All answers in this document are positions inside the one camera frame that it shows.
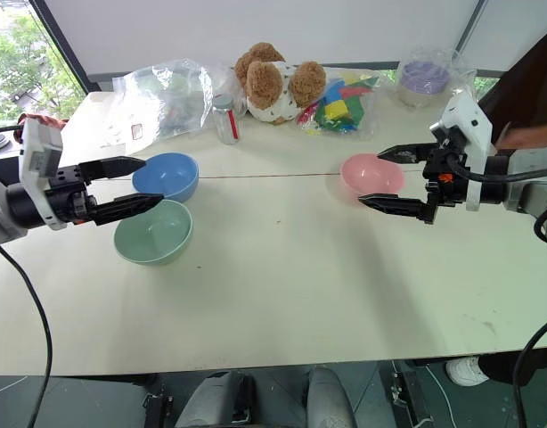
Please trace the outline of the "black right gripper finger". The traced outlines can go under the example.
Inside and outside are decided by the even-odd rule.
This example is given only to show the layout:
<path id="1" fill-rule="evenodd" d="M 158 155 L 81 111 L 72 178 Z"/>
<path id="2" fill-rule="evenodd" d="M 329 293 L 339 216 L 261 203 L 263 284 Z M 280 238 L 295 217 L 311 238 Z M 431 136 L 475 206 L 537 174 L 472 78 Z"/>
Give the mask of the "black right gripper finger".
<path id="1" fill-rule="evenodd" d="M 363 205 L 385 214 L 411 218 L 425 218 L 427 205 L 413 198 L 400 197 L 391 193 L 372 193 L 358 196 L 357 200 Z"/>
<path id="2" fill-rule="evenodd" d="M 399 144 L 380 152 L 377 157 L 397 164 L 417 164 L 426 161 L 434 150 L 434 143 Z"/>

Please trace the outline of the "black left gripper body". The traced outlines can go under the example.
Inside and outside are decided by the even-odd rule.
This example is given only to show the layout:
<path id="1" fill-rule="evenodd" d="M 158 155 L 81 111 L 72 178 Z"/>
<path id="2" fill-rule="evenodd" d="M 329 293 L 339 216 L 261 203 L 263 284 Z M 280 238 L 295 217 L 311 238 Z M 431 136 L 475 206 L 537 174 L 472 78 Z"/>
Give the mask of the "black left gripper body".
<path id="1" fill-rule="evenodd" d="M 48 180 L 46 199 L 59 220 L 76 225 L 93 220 L 97 203 L 87 192 L 91 182 L 86 164 L 59 168 Z"/>

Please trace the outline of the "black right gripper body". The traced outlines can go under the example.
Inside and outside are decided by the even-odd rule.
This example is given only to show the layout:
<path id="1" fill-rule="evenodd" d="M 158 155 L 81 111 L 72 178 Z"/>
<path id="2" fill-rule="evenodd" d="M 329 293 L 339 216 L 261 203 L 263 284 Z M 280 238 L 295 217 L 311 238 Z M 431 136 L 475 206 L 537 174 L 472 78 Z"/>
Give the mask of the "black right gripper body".
<path id="1" fill-rule="evenodd" d="M 452 158 L 460 161 L 453 150 L 440 144 L 433 144 L 426 158 L 422 175 L 426 180 L 427 200 L 420 210 L 418 219 L 428 225 L 434 223 L 439 207 L 454 207 L 466 201 L 468 180 L 452 171 L 447 162 Z"/>

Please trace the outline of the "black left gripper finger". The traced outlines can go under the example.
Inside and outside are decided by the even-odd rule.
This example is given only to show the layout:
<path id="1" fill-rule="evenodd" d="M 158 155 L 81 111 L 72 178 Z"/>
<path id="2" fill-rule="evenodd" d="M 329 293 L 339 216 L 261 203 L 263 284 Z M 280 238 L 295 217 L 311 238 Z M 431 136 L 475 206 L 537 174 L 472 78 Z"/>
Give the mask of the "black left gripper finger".
<path id="1" fill-rule="evenodd" d="M 79 170 L 84 180 L 125 177 L 146 165 L 145 160 L 127 156 L 116 156 L 80 163 Z"/>
<path id="2" fill-rule="evenodd" d="M 96 205 L 92 208 L 92 221 L 96 225 L 105 225 L 125 218 L 142 214 L 155 207 L 164 199 L 160 193 L 134 193 L 118 197 L 112 202 Z"/>

